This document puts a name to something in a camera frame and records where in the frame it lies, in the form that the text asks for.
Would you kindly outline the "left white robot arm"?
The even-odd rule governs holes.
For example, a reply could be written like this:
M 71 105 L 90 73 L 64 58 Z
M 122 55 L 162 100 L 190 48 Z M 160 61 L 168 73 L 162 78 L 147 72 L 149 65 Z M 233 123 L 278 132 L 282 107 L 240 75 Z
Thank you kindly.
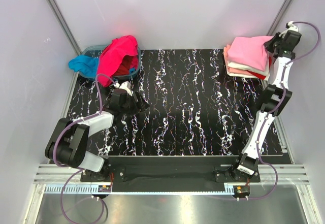
M 87 150 L 88 138 L 102 130 L 111 128 L 125 115 L 145 111 L 149 104 L 139 92 L 116 88 L 108 104 L 85 118 L 70 120 L 61 118 L 45 148 L 45 157 L 60 167 L 71 167 L 109 177 L 109 162 Z

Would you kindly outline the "light pink t-shirt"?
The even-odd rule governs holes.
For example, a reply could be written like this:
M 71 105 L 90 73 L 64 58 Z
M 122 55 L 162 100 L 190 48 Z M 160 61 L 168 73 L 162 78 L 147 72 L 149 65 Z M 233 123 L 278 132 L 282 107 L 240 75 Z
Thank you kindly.
M 228 60 L 263 71 L 268 61 L 264 43 L 272 36 L 236 37 L 227 52 Z

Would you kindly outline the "blue plastic basket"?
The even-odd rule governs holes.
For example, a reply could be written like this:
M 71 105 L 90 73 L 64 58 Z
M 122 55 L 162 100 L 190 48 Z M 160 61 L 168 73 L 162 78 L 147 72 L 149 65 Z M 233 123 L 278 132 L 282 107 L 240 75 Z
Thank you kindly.
M 97 46 L 90 46 L 88 48 L 86 48 L 83 52 L 82 55 L 85 56 L 89 56 L 91 58 L 99 58 L 99 56 L 101 55 L 102 51 L 106 48 L 106 45 L 97 45 Z M 112 77 L 114 80 L 116 81 L 120 81 L 120 80 L 129 80 L 129 79 L 134 79 L 138 72 L 140 71 L 142 65 L 142 61 L 141 61 L 141 49 L 138 47 L 138 65 L 136 68 L 131 69 L 130 73 L 128 75 L 120 75 L 120 76 L 114 76 Z M 86 78 L 90 81 L 94 81 L 95 77 L 89 77 L 84 75 L 82 72 L 79 72 L 79 75 L 83 78 Z

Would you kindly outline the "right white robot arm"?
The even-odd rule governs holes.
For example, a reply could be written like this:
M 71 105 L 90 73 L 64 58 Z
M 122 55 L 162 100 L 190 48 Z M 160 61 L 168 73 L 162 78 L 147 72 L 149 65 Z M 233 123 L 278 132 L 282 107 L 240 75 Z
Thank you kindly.
M 269 127 L 279 116 L 292 96 L 288 89 L 288 77 L 292 60 L 296 54 L 294 48 L 301 39 L 298 28 L 288 28 L 265 42 L 265 48 L 274 59 L 271 81 L 263 90 L 257 104 L 257 113 L 252 133 L 239 157 L 229 169 L 234 181 L 245 182 L 257 174 L 258 164 L 262 162 L 262 144 Z

